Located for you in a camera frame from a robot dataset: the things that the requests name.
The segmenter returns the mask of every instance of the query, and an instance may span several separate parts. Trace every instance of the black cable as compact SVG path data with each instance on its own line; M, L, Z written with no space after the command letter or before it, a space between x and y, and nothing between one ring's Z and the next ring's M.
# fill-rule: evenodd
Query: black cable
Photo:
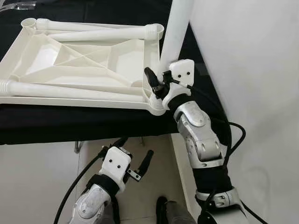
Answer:
M260 221L262 224L268 224L265 220L260 218L253 210L248 208L247 205L245 205L243 201L241 201L241 203L244 206L244 209L246 209L246 211L249 212L254 218L256 218L258 221Z
M220 120L220 119L217 119L217 118L213 118L211 117L211 119L213 121L217 121L217 122L221 122L221 123L224 123L223 120ZM234 122L228 122L230 125L232 126L235 126L237 128L239 128L242 132L242 135L241 137L239 138L239 140L235 143L235 145L231 148L231 152L230 152L230 155L239 147L239 145L244 141L245 137L246 137L246 130L244 127L242 127L241 125L237 124L237 123L234 123Z
M62 199L60 206L58 208L57 214L55 216L54 219L54 224L58 224L59 221L59 217L61 215L61 212L64 208L64 205L68 199L68 197L70 196L71 192L73 191L73 189L75 188L75 186L77 185L77 183L80 181L80 179L83 177L83 175L87 172L87 170L99 159L101 158L101 155L98 154L93 160L91 160L87 166L82 170L82 172L77 176L77 178L74 180L74 182L71 184L70 188L67 190L67 192L65 193L64 198Z
M212 191L212 193L210 193L209 196L206 198L206 201L205 201L204 205L201 208L200 215L202 215L202 214L204 214L206 212L208 204L210 203L210 201L212 200L212 198L216 194L216 190L217 190L217 188L214 188L213 191Z

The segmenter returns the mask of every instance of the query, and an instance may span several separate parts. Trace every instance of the white pole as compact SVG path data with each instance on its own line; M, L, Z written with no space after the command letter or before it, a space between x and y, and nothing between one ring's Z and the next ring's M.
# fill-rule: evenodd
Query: white pole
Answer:
M137 95L83 90L42 84L20 83L5 79L0 79L0 96L97 99L130 102L144 101L142 96Z
M160 81L163 79L162 72L169 70L169 64L178 60L193 10L193 5L194 0L172 1L157 74Z
M160 24L148 24L142 27L108 29L108 30L88 30L81 32L71 32L63 34L50 34L49 37L56 41L105 41L121 39L145 39L158 40Z

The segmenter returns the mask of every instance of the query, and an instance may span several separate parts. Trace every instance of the table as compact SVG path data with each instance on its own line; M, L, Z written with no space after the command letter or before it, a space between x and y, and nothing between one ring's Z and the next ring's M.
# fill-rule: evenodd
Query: table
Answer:
M127 25L160 23L166 28L170 7L169 0L64 0L37 4L35 10L8 10L0 13L3 33L0 59L20 32L20 22L28 17ZM195 61L194 86L219 102L190 25L179 58ZM194 96L201 109L210 116L220 117L205 98L196 93ZM212 123L212 128L221 143L226 144L224 127ZM170 112L154 116L144 110L0 104L0 144L82 141L176 132L176 123Z

